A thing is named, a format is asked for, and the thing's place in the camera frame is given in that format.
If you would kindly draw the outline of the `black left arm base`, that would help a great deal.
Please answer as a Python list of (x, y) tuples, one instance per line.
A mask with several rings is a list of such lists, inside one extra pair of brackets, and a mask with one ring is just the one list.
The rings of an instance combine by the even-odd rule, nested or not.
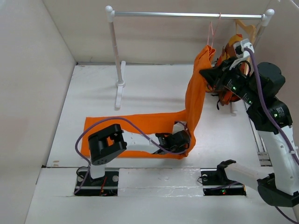
[(85, 167), (76, 171), (77, 180), (74, 188), (75, 196), (117, 196), (118, 194), (118, 169), (106, 169), (103, 177), (93, 179)]

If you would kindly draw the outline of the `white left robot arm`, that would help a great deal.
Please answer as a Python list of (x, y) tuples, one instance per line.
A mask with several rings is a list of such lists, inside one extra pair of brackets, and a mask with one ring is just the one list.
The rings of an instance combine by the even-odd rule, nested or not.
[(122, 130), (120, 124), (110, 125), (88, 137), (91, 168), (88, 180), (99, 185), (104, 181), (106, 164), (125, 153), (128, 157), (181, 155), (189, 148), (191, 137), (183, 123), (176, 123), (172, 133), (144, 136)]

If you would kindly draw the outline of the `pink wire hanger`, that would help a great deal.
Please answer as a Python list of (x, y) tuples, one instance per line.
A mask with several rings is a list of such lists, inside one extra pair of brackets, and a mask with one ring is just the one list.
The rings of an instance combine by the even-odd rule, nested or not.
[(215, 28), (213, 27), (213, 22), (212, 21), (209, 22), (207, 45), (210, 46), (211, 48), (214, 45), (214, 38), (215, 38), (215, 34), (217, 33), (217, 29), (219, 27), (220, 21), (221, 21), (221, 13), (219, 13), (218, 15), (218, 22)]

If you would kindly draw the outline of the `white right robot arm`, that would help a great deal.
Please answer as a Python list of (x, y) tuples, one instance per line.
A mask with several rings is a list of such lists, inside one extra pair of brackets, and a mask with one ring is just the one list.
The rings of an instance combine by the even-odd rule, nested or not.
[(285, 84), (278, 66), (262, 62), (257, 72), (246, 76), (241, 63), (231, 68), (234, 58), (220, 66), (202, 69), (200, 75), (215, 90), (227, 90), (249, 105), (247, 114), (262, 138), (274, 172), (257, 179), (261, 198), (270, 206), (295, 207), (299, 204), (299, 166), (293, 142), (292, 117), (276, 94)]

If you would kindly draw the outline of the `orange trousers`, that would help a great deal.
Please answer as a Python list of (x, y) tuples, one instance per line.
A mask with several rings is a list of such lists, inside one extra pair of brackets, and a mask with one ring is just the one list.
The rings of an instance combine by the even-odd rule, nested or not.
[[(88, 146), (88, 136), (95, 133), (109, 125), (120, 124), (121, 128), (125, 131), (132, 133), (138, 133), (138, 131), (124, 119), (131, 121), (134, 125), (140, 128), (145, 134), (154, 133), (170, 133), (175, 121), (187, 122), (187, 128), (191, 134), (191, 143), (187, 151), (181, 155), (167, 155), (167, 156), (146, 156), (145, 158), (151, 159), (182, 159), (187, 157), (191, 150), (196, 145), (196, 138), (194, 130), (201, 117), (205, 94), (206, 94), (206, 80), (200, 75), (199, 71), (202, 69), (209, 69), (212, 67), (212, 59), (215, 54), (215, 49), (206, 45), (202, 51), (196, 56), (193, 65), (193, 74), (188, 83), (187, 90), (185, 93), (185, 109), (180, 112), (170, 113), (152, 113), (152, 114), (134, 114), (134, 115), (123, 115), (121, 119), (117, 119), (115, 116), (110, 117), (108, 121), (105, 121), (96, 127), (92, 128), (82, 139), (82, 146), (80, 152), (88, 157), (90, 156)], [(129, 158), (128, 155), (131, 153), (125, 153), (124, 156), (120, 155), (119, 158)]]

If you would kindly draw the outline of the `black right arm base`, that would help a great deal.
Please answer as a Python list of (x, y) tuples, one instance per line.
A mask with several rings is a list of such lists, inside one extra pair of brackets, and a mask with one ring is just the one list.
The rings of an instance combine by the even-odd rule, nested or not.
[(226, 179), (216, 168), (201, 168), (197, 179), (202, 185), (204, 196), (246, 196), (245, 186)]

